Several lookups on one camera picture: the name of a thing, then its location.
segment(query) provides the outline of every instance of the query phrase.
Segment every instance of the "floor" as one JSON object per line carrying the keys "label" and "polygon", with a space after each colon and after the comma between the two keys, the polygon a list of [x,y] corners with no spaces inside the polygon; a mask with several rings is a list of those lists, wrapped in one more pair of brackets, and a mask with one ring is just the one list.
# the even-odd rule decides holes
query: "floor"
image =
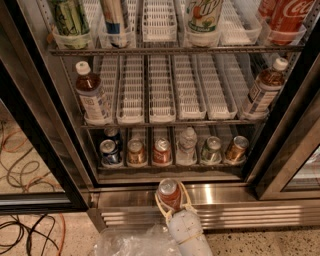
{"label": "floor", "polygon": [[[62,221],[58,214],[50,215],[55,218],[56,224],[50,234],[50,238],[58,245],[62,237]],[[86,213],[69,213],[63,214],[66,224],[65,240],[63,243],[62,256],[100,256],[97,255],[97,243],[104,236],[99,235],[95,227],[92,225]],[[31,227],[38,219],[39,216],[23,215],[20,216],[20,222],[26,226]],[[0,226],[12,220],[10,216],[0,216]],[[36,227],[36,230],[44,234],[48,234],[52,226],[51,219],[44,219],[43,222]],[[10,226],[6,229],[0,229],[0,244],[12,244],[18,237],[19,230],[16,226]],[[168,233],[162,234],[162,238],[168,239],[171,242],[171,251],[166,255],[178,256],[176,245],[172,243]],[[148,241],[155,237],[156,244],[161,244],[159,236],[148,236]],[[212,249],[213,255],[245,255],[245,256],[318,256],[320,255],[320,226],[318,227],[291,227],[291,228],[277,228],[273,230],[216,230],[206,235],[207,240]],[[137,239],[130,238],[134,241],[134,247],[139,244]],[[26,252],[27,234],[24,235],[22,240],[4,255],[24,256]],[[39,234],[32,235],[32,249],[31,255],[41,255],[45,239]],[[3,247],[0,247],[0,254],[3,252]],[[51,242],[47,243],[43,255],[51,256],[56,255],[57,249]],[[104,256],[137,256],[138,254],[109,254],[104,251]]]}

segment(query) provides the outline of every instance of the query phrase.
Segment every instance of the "speckled floor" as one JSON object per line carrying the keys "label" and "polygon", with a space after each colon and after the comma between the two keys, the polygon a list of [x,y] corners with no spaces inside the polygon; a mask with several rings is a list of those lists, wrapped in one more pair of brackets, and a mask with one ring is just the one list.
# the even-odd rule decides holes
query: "speckled floor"
{"label": "speckled floor", "polygon": [[[55,217],[56,225],[50,237],[59,244],[61,238],[61,220]],[[66,223],[66,236],[62,256],[95,256],[95,245],[100,238],[86,213],[63,214]],[[10,216],[0,216],[0,225],[10,220]],[[39,216],[23,215],[20,221],[32,226]],[[52,221],[44,220],[37,226],[37,230],[48,234]],[[0,230],[0,244],[11,244],[18,236],[17,227]],[[213,255],[229,256],[319,256],[320,255],[320,226],[315,227],[287,227],[276,229],[247,229],[247,230],[216,230],[207,234],[207,240]],[[40,235],[32,236],[32,254],[41,255],[45,239]],[[48,242],[44,254],[56,255],[57,249]],[[26,253],[26,235],[21,242],[5,255],[24,256]]]}

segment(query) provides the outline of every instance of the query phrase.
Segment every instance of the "beverage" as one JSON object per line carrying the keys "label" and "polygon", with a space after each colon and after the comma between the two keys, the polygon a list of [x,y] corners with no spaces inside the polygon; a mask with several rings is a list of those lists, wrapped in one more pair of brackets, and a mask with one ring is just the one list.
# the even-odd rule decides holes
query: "beverage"
{"label": "beverage", "polygon": [[143,142],[139,139],[131,139],[128,142],[128,162],[130,164],[143,164],[145,161]]}
{"label": "beverage", "polygon": [[104,134],[106,139],[113,140],[117,144],[119,151],[122,151],[123,140],[119,128],[106,128],[104,129]]}
{"label": "beverage", "polygon": [[76,69],[79,74],[76,91],[86,111],[86,121],[92,125],[106,124],[110,108],[99,75],[92,73],[85,61],[78,62]]}
{"label": "beverage", "polygon": [[[53,18],[62,36],[80,36],[89,33],[89,24],[82,0],[50,0]],[[66,45],[70,49],[83,49],[87,46],[81,39]]]}
{"label": "beverage", "polygon": [[272,68],[260,72],[243,102],[242,110],[245,113],[263,113],[267,110],[285,83],[283,71],[287,66],[286,59],[277,58]]}
{"label": "beverage", "polygon": [[156,195],[168,209],[180,210],[182,193],[179,184],[174,179],[164,179],[160,182]]}
{"label": "beverage", "polygon": [[185,5],[184,23],[189,41],[195,46],[208,46],[214,37],[223,0],[188,0]]}
{"label": "beverage", "polygon": [[111,45],[123,48],[129,43],[130,21],[126,0],[100,0]]}
{"label": "beverage", "polygon": [[112,140],[104,140],[101,142],[100,153],[104,165],[114,165],[121,162],[118,146]]}
{"label": "beverage", "polygon": [[276,3],[276,0],[261,0],[258,8],[260,16],[268,21],[273,14]]}
{"label": "beverage", "polygon": [[195,163],[196,144],[197,134],[192,127],[188,127],[180,133],[177,143],[177,164],[191,165]]}
{"label": "beverage", "polygon": [[278,34],[271,42],[277,45],[290,44],[295,39],[304,18],[307,16],[315,0],[279,0],[270,19],[270,29]]}
{"label": "beverage", "polygon": [[161,165],[170,163],[171,146],[165,138],[158,139],[153,146],[153,162]]}
{"label": "beverage", "polygon": [[242,159],[246,150],[249,146],[249,141],[243,136],[234,137],[227,150],[226,150],[226,159],[231,162],[237,162]]}
{"label": "beverage", "polygon": [[218,164],[221,158],[221,141],[219,138],[211,136],[206,139],[201,150],[201,163]]}

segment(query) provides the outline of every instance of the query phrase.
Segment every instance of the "cord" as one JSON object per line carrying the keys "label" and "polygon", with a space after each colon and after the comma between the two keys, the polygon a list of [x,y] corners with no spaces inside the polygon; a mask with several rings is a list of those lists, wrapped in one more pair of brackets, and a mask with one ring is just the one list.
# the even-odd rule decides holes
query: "cord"
{"label": "cord", "polygon": [[[60,188],[60,185],[48,178],[46,178],[46,176],[48,176],[49,174],[51,174],[51,172],[47,172],[45,173],[44,175],[42,176],[36,176],[34,178],[32,178],[29,182],[27,182],[26,185],[23,184],[23,181],[22,181],[22,176],[25,176],[27,174],[31,174],[31,173],[34,173],[35,171],[37,171],[39,169],[39,166],[40,166],[40,163],[38,161],[30,161],[28,162],[27,164],[25,164],[23,166],[23,168],[21,169],[21,172],[14,172],[13,169],[14,167],[21,161],[23,160],[28,154],[30,154],[30,152],[32,151],[33,147],[31,147],[30,149],[28,149],[20,158],[18,158],[12,165],[11,167],[9,168],[6,168],[2,161],[1,161],[1,156],[2,156],[2,151],[5,151],[5,152],[8,152],[8,153],[14,153],[16,152],[19,148],[21,148],[25,143],[26,141],[28,140],[27,138],[25,138],[19,145],[17,145],[16,147],[13,147],[13,148],[10,148],[8,149],[7,148],[7,144],[8,144],[8,141],[9,139],[14,136],[15,134],[19,133],[19,132],[22,132],[21,129],[19,130],[16,130],[14,132],[11,132],[10,134],[8,134],[6,137],[4,136],[4,122],[1,122],[1,128],[2,128],[2,140],[1,140],[1,146],[0,146],[0,164],[2,165],[2,167],[6,170],[7,174],[3,177],[0,177],[0,180],[6,178],[8,184],[12,187],[15,187],[15,188],[21,188],[22,189],[22,192],[23,193],[28,193],[29,192],[29,189],[32,187],[32,186],[35,186],[35,185],[38,185],[38,184],[48,184],[52,187],[52,190],[55,191],[55,188]],[[35,164],[35,167],[33,169],[31,169],[30,171],[26,171],[27,168],[32,165],[32,164]],[[19,175],[19,180],[17,178],[15,178],[13,176],[13,174],[15,175]],[[9,226],[12,226],[12,225],[16,225],[19,227],[19,234],[18,234],[18,237],[16,239],[16,241],[13,243],[13,244],[10,244],[10,245],[5,245],[5,244],[0,244],[0,247],[4,247],[4,248],[7,248],[5,251],[3,252],[0,252],[0,254],[4,254],[6,252],[8,252],[9,250],[11,250],[14,246],[16,246],[20,241],[21,239],[23,238],[24,234],[25,234],[25,230],[27,231],[28,233],[28,237],[27,237],[27,242],[26,242],[26,251],[27,251],[27,255],[31,255],[31,248],[32,248],[32,234],[33,233],[37,233],[41,236],[44,236],[46,238],[45,240],[45,243],[44,243],[44,246],[42,248],[42,252],[41,252],[41,255],[44,254],[44,250],[45,250],[45,247],[46,247],[46,244],[48,241],[51,241],[54,246],[56,247],[56,249],[58,250],[57,252],[57,256],[60,256],[61,255],[61,252],[62,252],[62,249],[63,249],[63,244],[64,244],[64,239],[65,239],[65,233],[66,233],[66,226],[65,226],[65,220],[64,220],[64,217],[62,214],[59,214],[60,215],[60,219],[62,221],[62,237],[61,237],[61,241],[60,241],[60,245],[59,247],[56,245],[56,243],[50,239],[50,234],[54,228],[54,225],[55,225],[55,218],[52,217],[52,216],[47,216],[47,214],[45,215],[42,215],[38,220],[37,222],[31,227],[27,227],[25,226],[24,224],[22,224],[19,220],[19,217],[17,216],[16,218],[11,216],[14,221],[9,221],[9,222],[5,222],[3,224],[0,224],[0,230],[3,229],[3,228],[6,228],[6,227],[9,227]],[[36,226],[44,219],[44,218],[50,218],[52,221],[53,221],[53,224],[49,230],[49,233],[48,235],[44,235],[40,232],[38,232],[36,230]]]}

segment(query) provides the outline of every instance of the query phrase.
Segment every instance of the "white bottle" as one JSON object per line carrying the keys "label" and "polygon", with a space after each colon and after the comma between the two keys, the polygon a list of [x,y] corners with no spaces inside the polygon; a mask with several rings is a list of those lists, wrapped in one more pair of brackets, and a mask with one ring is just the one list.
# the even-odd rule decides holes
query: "white bottle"
{"label": "white bottle", "polygon": [[89,64],[85,61],[78,62],[76,69],[79,74],[76,81],[76,91],[86,111],[87,123],[91,125],[106,124],[111,113],[100,77],[91,72]]}
{"label": "white bottle", "polygon": [[285,83],[283,71],[288,61],[277,58],[271,68],[262,70],[243,102],[242,110],[246,114],[264,113]]}
{"label": "white bottle", "polygon": [[197,162],[196,147],[197,134],[192,127],[183,130],[179,135],[177,143],[176,164],[192,165]]}

